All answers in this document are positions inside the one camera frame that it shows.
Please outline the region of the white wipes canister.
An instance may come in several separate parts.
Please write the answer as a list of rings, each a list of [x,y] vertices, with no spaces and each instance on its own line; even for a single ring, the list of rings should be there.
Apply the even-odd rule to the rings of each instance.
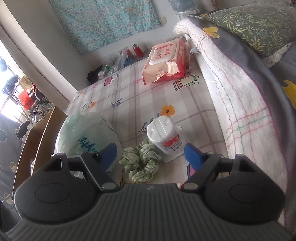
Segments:
[[[168,163],[184,154],[184,147],[189,143],[184,130],[166,116],[159,116],[153,120],[146,129],[147,137],[157,147],[163,157],[163,162]]]

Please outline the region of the white plastic bag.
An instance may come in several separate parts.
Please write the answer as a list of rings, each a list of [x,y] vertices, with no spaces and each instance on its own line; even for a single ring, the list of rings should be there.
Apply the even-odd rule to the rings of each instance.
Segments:
[[[111,143],[116,144],[116,157],[101,167],[112,179],[116,179],[122,170],[119,166],[122,148],[110,121],[99,113],[68,116],[57,135],[54,154],[65,153],[67,157],[77,157],[86,152],[98,153]]]

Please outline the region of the green scrunchie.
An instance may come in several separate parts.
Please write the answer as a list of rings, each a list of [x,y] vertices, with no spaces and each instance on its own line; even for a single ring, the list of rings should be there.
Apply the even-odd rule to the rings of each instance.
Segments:
[[[137,184],[152,180],[162,162],[162,157],[158,154],[156,145],[148,138],[135,148],[125,148],[119,161],[129,180]]]

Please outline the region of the checked floral bed sheet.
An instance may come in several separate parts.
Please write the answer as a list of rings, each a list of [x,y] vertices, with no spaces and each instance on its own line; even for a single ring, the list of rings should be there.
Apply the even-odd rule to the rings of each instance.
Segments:
[[[227,157],[220,123],[200,69],[195,66],[183,78],[145,85],[144,64],[139,61],[77,92],[67,115],[101,114],[110,121],[124,150],[142,142],[149,123],[167,114],[195,147]]]

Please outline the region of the brown cardboard box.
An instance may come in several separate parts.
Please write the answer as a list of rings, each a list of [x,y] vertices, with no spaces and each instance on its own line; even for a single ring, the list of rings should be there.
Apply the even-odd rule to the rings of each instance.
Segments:
[[[50,159],[66,118],[67,114],[55,107],[29,131],[18,162],[12,194]]]

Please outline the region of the black cloth on floor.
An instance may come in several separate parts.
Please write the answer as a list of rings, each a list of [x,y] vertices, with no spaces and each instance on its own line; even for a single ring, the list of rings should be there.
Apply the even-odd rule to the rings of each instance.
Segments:
[[[97,67],[95,70],[90,71],[87,76],[87,80],[90,85],[98,81],[98,74],[102,70],[102,65]]]

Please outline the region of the white stitched blanket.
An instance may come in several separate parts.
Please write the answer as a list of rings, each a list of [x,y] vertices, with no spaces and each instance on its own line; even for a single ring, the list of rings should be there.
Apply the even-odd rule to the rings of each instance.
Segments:
[[[241,40],[201,18],[174,28],[185,35],[214,103],[230,157],[245,154],[286,194],[285,226],[295,226],[295,45],[269,67]]]

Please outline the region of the wheelchair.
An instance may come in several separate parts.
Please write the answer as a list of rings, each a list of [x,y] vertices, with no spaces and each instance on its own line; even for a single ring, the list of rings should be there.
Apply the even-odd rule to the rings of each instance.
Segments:
[[[50,102],[35,85],[32,84],[30,92],[27,92],[28,100],[26,101],[25,110],[28,112],[28,120],[36,124],[53,109]]]

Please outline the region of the red plastic bag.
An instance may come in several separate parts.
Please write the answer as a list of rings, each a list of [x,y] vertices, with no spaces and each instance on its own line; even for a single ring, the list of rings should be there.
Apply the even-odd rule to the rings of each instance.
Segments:
[[[34,104],[34,101],[32,100],[32,98],[28,95],[27,91],[26,90],[23,90],[19,96],[18,96],[18,99],[22,105],[22,107],[25,109],[25,110],[29,110],[33,104]]]

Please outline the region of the grey circle-pattern fabric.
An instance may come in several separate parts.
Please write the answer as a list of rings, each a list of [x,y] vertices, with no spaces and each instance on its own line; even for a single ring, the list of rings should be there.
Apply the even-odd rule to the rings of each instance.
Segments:
[[[15,208],[12,200],[12,192],[22,146],[22,141],[15,134],[15,130],[19,126],[17,122],[1,115],[1,203],[8,210]]]

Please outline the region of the clear plastic bag clutter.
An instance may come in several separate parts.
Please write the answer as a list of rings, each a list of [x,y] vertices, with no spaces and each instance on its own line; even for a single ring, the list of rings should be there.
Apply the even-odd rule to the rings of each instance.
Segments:
[[[118,72],[119,70],[127,67],[133,62],[132,54],[128,47],[123,48],[118,51],[118,55],[115,61],[111,58],[107,58],[104,60],[103,65],[101,66],[101,70],[97,74],[97,79],[101,80],[106,78],[113,73]]]

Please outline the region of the pink wet wipes pack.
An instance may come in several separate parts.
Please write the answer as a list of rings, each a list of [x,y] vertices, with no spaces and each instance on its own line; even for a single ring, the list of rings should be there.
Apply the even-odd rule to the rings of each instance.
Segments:
[[[152,47],[142,70],[145,85],[170,81],[185,76],[186,46],[182,39],[174,39]]]

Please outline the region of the grey leaf-pattern pillow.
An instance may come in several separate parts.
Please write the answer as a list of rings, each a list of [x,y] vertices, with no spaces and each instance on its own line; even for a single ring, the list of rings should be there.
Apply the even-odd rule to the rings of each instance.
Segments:
[[[256,1],[204,17],[239,38],[262,59],[295,41],[295,8],[283,1]]]

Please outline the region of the floral teal wall cloth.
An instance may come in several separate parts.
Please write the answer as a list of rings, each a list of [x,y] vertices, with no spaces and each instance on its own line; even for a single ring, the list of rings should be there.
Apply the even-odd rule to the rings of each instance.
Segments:
[[[151,1],[50,1],[80,54],[160,26]]]

